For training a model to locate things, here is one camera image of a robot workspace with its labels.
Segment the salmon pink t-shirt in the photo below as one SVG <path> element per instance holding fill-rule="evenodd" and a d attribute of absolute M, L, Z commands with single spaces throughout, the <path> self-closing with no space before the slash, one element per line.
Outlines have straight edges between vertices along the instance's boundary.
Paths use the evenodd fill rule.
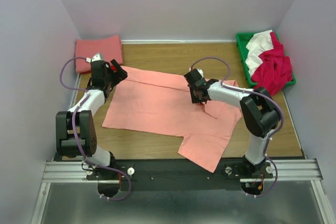
<path fill-rule="evenodd" d="M 181 75 L 125 67 L 102 124 L 182 137 L 178 153 L 214 172 L 241 118 L 240 109 L 220 101 L 193 104 Z"/>

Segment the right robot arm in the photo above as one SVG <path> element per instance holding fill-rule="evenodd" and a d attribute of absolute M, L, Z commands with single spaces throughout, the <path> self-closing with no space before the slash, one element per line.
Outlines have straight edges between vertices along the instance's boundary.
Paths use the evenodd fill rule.
<path fill-rule="evenodd" d="M 216 79 L 206 80 L 198 69 L 184 75 L 193 103 L 224 102 L 240 109 L 250 139 L 242 158 L 241 171 L 249 178 L 259 174 L 266 161 L 266 149 L 283 113 L 265 88 L 243 89 Z"/>

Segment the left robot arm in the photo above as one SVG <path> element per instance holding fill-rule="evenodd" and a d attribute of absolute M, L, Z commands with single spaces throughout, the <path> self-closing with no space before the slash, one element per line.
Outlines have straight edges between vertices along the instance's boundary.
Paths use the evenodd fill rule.
<path fill-rule="evenodd" d="M 128 77 L 116 60 L 107 62 L 99 54 L 86 58 L 90 63 L 91 77 L 84 89 L 65 85 L 60 74 L 60 83 L 70 90 L 82 91 L 82 98 L 67 111 L 56 114 L 56 151 L 58 155 L 82 160 L 97 166 L 104 179 L 116 175 L 114 155 L 98 145 L 93 116 L 103 106 L 113 88 Z"/>

